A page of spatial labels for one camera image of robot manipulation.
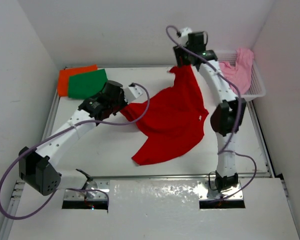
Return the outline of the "green t shirt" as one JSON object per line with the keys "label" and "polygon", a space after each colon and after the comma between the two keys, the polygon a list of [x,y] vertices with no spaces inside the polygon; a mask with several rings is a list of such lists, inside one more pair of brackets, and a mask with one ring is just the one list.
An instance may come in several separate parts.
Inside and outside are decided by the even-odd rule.
{"label": "green t shirt", "polygon": [[78,100],[92,97],[103,89],[107,81],[105,69],[70,76],[67,96]]}

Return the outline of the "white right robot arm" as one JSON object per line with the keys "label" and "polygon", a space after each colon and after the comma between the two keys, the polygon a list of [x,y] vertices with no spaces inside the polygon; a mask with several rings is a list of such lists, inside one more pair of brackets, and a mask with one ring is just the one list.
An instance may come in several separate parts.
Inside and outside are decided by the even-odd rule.
{"label": "white right robot arm", "polygon": [[181,40],[173,48],[177,65],[196,68],[207,83],[216,106],[210,116],[210,125],[218,144],[214,184],[215,189],[222,192],[237,186],[239,182],[235,164],[235,140],[243,121],[246,101],[233,84],[225,79],[216,53],[206,49],[207,33],[193,32],[186,27],[177,30],[176,35]]}

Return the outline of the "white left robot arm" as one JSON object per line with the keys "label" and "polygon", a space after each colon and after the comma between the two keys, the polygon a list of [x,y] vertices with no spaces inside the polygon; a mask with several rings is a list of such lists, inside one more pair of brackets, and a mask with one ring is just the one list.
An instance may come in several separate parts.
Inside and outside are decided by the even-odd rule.
{"label": "white left robot arm", "polygon": [[101,92],[85,99],[73,115],[46,142],[34,149],[24,147],[18,164],[20,178],[43,196],[57,189],[81,190],[87,177],[78,170],[55,168],[63,155],[87,132],[111,114],[128,105],[128,90],[115,81],[105,83]]}

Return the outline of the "orange t shirt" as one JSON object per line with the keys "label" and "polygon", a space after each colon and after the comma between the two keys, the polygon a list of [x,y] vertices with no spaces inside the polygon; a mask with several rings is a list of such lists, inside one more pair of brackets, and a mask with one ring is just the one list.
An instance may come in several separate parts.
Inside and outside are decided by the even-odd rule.
{"label": "orange t shirt", "polygon": [[57,93],[59,97],[68,96],[69,78],[78,74],[88,73],[96,71],[97,65],[81,66],[65,68],[59,71],[58,82],[57,82]]}

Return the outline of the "red t shirt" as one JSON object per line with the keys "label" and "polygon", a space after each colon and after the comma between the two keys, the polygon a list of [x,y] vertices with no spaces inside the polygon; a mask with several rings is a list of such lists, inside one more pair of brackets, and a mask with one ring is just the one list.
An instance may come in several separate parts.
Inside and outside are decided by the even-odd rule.
{"label": "red t shirt", "polygon": [[138,120],[137,128],[147,140],[132,160],[140,165],[163,163],[183,156],[204,137],[204,123],[209,115],[200,87],[189,65],[170,69],[173,86],[167,87],[150,102],[131,103],[121,114],[129,121]]}

